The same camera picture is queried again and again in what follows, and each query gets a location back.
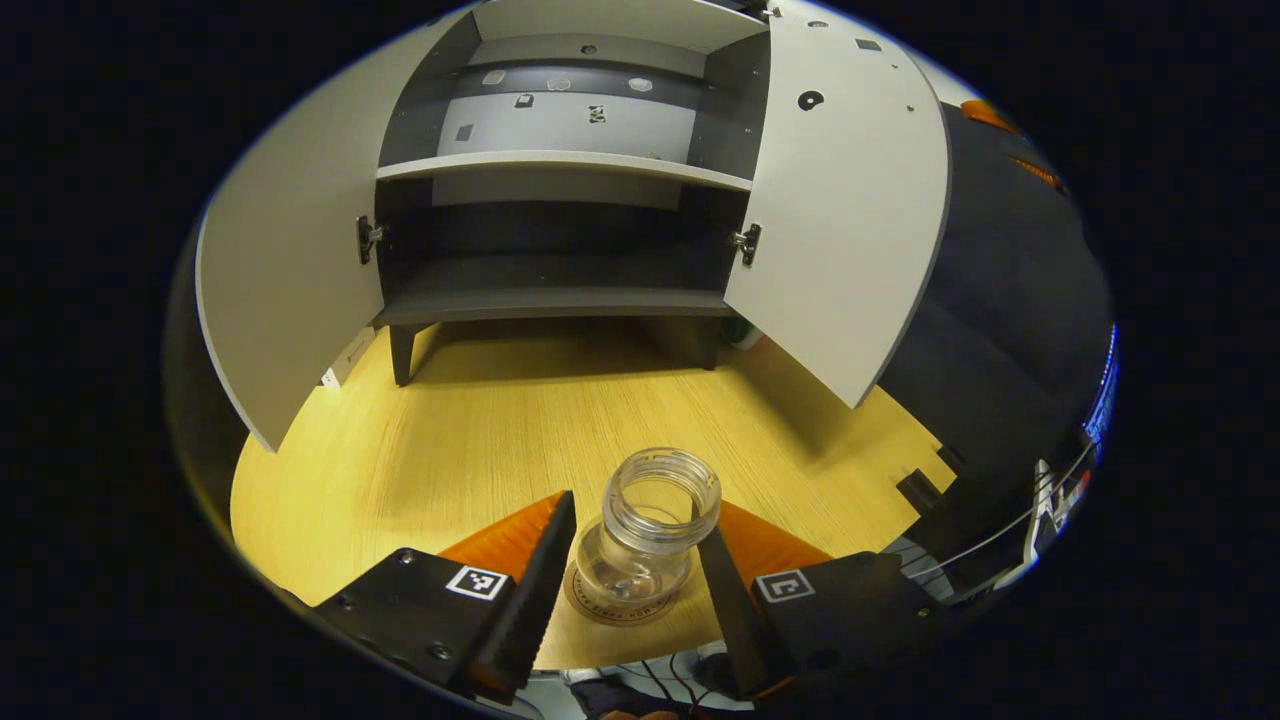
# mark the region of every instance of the white cabinet door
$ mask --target white cabinet door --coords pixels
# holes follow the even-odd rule
[[[375,220],[378,154],[396,100],[465,15],[402,36],[307,95],[210,199],[196,250],[200,322],[227,395],[270,451],[383,307],[376,259],[360,263],[356,218]]]
[[[891,40],[809,3],[769,6],[782,17],[769,20],[768,108],[744,218],[762,233],[753,265],[735,260],[724,301],[856,406],[933,265],[946,127]]]

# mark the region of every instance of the wooden table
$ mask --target wooden table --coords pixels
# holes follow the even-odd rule
[[[559,489],[579,528],[631,452],[689,450],[723,497],[836,556],[883,550],[916,519],[895,484],[954,474],[940,443],[878,387],[850,410],[764,338],[716,370],[673,366],[626,319],[445,323],[417,338],[397,388],[387,329],[340,389],[316,388],[280,451],[244,443],[236,543],[317,605],[398,547],[438,552]],[[539,669],[603,666],[719,637],[694,573],[653,624],[588,621],[561,596]]]

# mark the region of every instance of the jar rim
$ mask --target jar rim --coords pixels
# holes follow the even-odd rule
[[[663,523],[648,518],[627,501],[625,491],[636,482],[667,482],[684,489],[696,518]],[[721,487],[716,471],[696,455],[675,447],[650,447],[622,461],[604,491],[604,525],[620,541],[653,553],[685,552],[703,541],[719,520]]]

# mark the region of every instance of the orange object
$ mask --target orange object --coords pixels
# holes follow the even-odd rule
[[[965,100],[964,102],[960,104],[960,111],[964,113],[964,117],[969,118],[970,120],[986,123],[988,126],[1009,131],[1014,135],[1019,136],[1023,135],[1016,129],[1014,129],[1012,126],[1006,123],[1005,119],[1001,118],[998,113],[996,113],[995,108],[987,105],[982,100]]]
[[[517,510],[439,552],[440,557],[504,573],[520,583],[564,491]]]
[[[1057,176],[1050,173],[1048,170],[1037,168],[1036,165],[1032,165],[1030,163],[1028,163],[1027,160],[1023,160],[1021,158],[1015,158],[1015,156],[1010,155],[1009,159],[1012,160],[1012,161],[1015,161],[1015,163],[1018,163],[1024,169],[1030,170],[1032,174],[1034,174],[1039,179],[1042,179],[1042,181],[1047,182],[1048,184],[1053,186],[1053,190],[1057,190],[1060,192],[1062,191],[1062,181],[1057,179]]]
[[[717,527],[748,591],[760,575],[832,560],[832,556],[773,523],[723,500]]]

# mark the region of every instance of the glass jar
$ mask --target glass jar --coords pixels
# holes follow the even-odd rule
[[[696,456],[652,447],[627,457],[584,530],[577,569],[591,601],[639,609],[680,589],[692,550],[719,519],[719,479]]]

